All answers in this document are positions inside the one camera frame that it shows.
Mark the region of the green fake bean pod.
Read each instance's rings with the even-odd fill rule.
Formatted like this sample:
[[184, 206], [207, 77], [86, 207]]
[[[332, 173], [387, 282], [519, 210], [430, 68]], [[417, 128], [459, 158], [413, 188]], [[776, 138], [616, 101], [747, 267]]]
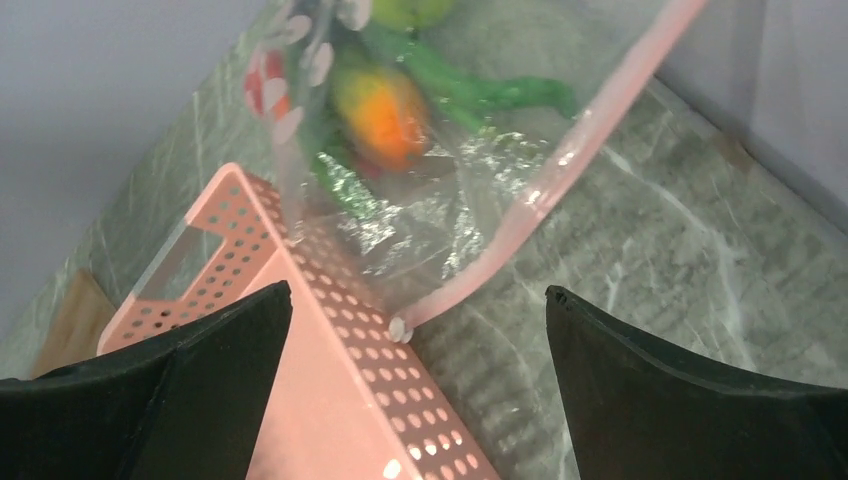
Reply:
[[[368, 218], [374, 211], [376, 196], [365, 181], [367, 170], [372, 169], [377, 175], [432, 175], [445, 171], [449, 148], [446, 134], [437, 130], [439, 120], [458, 127], [468, 140], [464, 147], [471, 149], [485, 139], [503, 137], [491, 124], [494, 113], [548, 108], [565, 119], [577, 113], [574, 90], [564, 82], [528, 75], [492, 79], [472, 74], [451, 65], [417, 39], [415, 32], [397, 32], [370, 24], [360, 32], [339, 35], [333, 45], [337, 56], [329, 71], [328, 102], [321, 111], [327, 134], [319, 139], [312, 132], [304, 141], [310, 150], [308, 168], [318, 186], [355, 218]], [[429, 145], [411, 170], [391, 172], [370, 161], [337, 114], [331, 100], [334, 70], [354, 65], [398, 70], [422, 94], [429, 110]]]

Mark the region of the clear zip top bag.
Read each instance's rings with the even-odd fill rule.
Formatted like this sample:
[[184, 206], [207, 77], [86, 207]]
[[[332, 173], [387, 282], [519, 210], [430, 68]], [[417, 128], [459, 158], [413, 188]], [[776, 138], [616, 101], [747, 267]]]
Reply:
[[305, 138], [325, 138], [322, 108], [341, 34], [370, 24], [373, 1], [282, 1], [256, 49], [283, 56], [289, 112], [258, 116], [276, 167], [279, 208], [296, 242], [323, 231], [352, 261], [355, 276], [389, 319], [389, 335], [461, 303], [510, 261], [576, 183], [677, 40], [701, 1], [455, 1], [417, 39], [451, 65], [492, 79], [556, 79], [575, 93], [577, 113], [548, 108], [492, 114], [501, 139], [466, 149], [446, 120], [446, 169], [365, 181], [373, 214], [345, 213], [310, 173]]

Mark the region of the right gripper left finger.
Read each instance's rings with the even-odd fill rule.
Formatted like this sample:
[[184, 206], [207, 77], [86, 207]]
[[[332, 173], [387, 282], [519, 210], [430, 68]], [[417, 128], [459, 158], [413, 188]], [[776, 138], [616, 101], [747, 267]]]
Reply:
[[280, 281], [133, 345], [1, 383], [5, 479], [243, 479], [292, 316]]

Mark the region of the green fake apple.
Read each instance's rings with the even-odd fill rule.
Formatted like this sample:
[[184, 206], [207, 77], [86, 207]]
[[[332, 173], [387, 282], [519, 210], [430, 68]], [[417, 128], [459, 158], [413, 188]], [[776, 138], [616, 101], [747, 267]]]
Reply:
[[371, 19], [394, 31], [421, 30], [442, 22], [455, 4], [454, 0], [374, 0]]

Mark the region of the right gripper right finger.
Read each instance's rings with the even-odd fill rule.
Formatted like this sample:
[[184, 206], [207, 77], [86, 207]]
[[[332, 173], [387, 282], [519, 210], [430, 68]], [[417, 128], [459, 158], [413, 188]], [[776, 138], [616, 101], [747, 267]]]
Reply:
[[584, 479], [843, 479], [847, 393], [696, 354], [561, 286], [547, 337]]

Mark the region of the red fake apple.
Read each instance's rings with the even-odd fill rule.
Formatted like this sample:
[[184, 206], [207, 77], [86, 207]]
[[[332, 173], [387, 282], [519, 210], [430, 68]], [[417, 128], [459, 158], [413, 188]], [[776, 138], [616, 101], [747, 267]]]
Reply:
[[254, 51], [244, 77], [245, 100], [257, 116], [281, 120], [290, 110], [284, 61], [277, 50]]

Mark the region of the orange fake fruit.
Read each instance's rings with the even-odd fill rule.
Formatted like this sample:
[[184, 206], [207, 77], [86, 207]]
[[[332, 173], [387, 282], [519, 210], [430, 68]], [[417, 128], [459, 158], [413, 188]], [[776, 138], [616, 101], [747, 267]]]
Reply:
[[426, 152], [429, 110], [400, 71], [379, 65], [338, 67], [331, 100], [355, 145], [380, 168], [409, 171]]

